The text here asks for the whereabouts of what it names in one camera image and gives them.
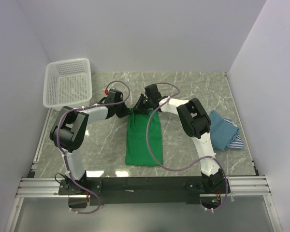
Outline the green tank top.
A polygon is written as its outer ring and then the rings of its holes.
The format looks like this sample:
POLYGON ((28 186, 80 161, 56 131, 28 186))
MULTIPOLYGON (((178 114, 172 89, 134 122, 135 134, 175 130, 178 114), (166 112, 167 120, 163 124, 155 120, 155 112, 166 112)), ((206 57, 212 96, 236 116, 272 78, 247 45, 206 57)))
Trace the green tank top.
POLYGON ((155 158, 152 158, 146 143, 146 128, 150 118, 147 115, 137 114, 134 109, 130 110, 127 124, 126 156, 125 164, 131 166, 158 166, 157 162, 163 163, 163 146, 160 118, 154 113, 149 126, 149 144, 155 158))

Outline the teal tank top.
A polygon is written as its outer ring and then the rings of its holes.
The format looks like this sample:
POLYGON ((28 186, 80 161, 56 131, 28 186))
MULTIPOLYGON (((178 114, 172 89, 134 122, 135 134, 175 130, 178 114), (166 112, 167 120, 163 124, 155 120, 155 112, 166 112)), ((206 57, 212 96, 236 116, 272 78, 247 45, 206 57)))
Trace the teal tank top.
POLYGON ((210 115, 210 137, 214 149, 225 151, 226 146, 231 142, 233 136, 240 130, 225 122, 217 111, 211 111, 210 115))

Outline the blue white striped tank top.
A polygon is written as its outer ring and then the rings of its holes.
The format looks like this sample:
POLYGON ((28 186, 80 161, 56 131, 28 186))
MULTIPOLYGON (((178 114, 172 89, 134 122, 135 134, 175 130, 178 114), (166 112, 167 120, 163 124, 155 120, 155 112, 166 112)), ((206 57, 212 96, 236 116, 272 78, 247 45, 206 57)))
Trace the blue white striped tank top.
MULTIPOLYGON (((223 118, 225 120, 225 122, 227 122, 228 124, 231 124, 234 127, 237 127, 234 122, 232 121, 232 119, 230 117, 224 117, 223 118)), ((237 133, 233 136, 233 139, 231 140, 231 142, 226 146, 226 149, 235 149, 235 150, 240 150, 244 148, 244 143, 242 141, 242 138, 240 136, 239 133, 240 130, 237 131, 237 133)))

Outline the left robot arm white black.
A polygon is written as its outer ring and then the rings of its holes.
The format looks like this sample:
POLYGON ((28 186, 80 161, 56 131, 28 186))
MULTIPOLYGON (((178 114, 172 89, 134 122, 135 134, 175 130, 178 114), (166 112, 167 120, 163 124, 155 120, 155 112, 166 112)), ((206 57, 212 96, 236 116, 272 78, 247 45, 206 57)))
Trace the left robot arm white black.
POLYGON ((87 174, 81 161, 80 147, 84 141, 87 125, 116 115, 123 118, 130 110, 123 100, 123 93, 117 89, 105 91, 100 102, 82 109, 65 106, 50 132, 50 139, 60 150, 65 165, 64 183, 61 188, 75 194, 82 194, 87 187, 87 174))

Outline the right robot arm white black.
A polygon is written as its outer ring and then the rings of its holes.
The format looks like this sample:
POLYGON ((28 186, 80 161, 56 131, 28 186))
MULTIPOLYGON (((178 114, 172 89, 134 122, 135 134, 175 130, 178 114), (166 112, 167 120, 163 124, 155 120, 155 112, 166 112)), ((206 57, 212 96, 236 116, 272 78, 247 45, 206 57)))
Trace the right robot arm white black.
POLYGON ((154 110, 149 117, 145 133, 146 145, 149 154, 158 166, 170 172, 181 172, 187 170, 199 162, 201 165, 203 189, 206 192, 213 193, 220 188, 222 183, 224 183, 225 192, 228 192, 229 184, 226 173, 223 170, 222 165, 216 159, 216 154, 211 143, 211 120, 203 105, 197 98, 193 98, 191 100, 176 99, 175 96, 180 92, 179 88, 171 83, 165 82, 164 84, 174 87, 177 92, 170 96, 162 96, 158 90, 158 83, 150 84, 145 87, 144 94, 141 94, 135 105, 136 109, 141 110, 142 112, 145 109, 154 110), (155 158, 150 147, 149 127, 152 117, 157 111, 171 113, 179 117, 184 132, 192 139, 195 145, 199 157, 197 160, 186 167, 172 169, 162 165, 155 158))

